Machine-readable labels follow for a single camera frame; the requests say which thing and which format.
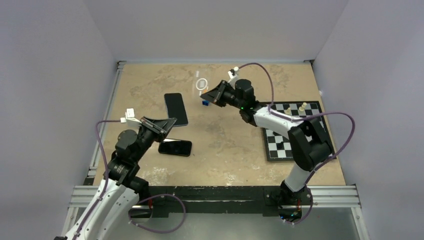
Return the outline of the blue phone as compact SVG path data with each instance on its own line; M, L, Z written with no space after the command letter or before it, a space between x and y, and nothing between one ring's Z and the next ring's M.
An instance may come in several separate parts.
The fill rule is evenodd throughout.
M188 117L181 93L165 93L164 102L168 118L176 118L174 127L188 125Z

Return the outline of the black phone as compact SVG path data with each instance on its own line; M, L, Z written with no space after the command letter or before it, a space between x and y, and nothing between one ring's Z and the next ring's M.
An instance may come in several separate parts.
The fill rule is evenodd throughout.
M158 146L158 152L164 155L189 157L193 143L189 140L166 138Z

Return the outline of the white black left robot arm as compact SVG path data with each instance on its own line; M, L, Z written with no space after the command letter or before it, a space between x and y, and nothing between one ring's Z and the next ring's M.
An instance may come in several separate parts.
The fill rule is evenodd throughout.
M176 121L128 116L119 120L129 128L118 135L110 160L103 161L103 179L85 211L59 239L106 240L132 206L152 199L148 181L137 176L139 161L154 142L168 136Z

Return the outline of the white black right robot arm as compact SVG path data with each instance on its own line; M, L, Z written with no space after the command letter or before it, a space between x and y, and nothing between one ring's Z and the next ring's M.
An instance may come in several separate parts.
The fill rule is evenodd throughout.
M313 171L335 155L320 116L301 118L273 110L270 104L256 99L247 79L239 79L234 84L222 80L200 97L218 107L237 108L246 123L270 133L266 141L273 157L287 156L294 161L289 175L280 185L279 206L301 203L301 195L306 192Z

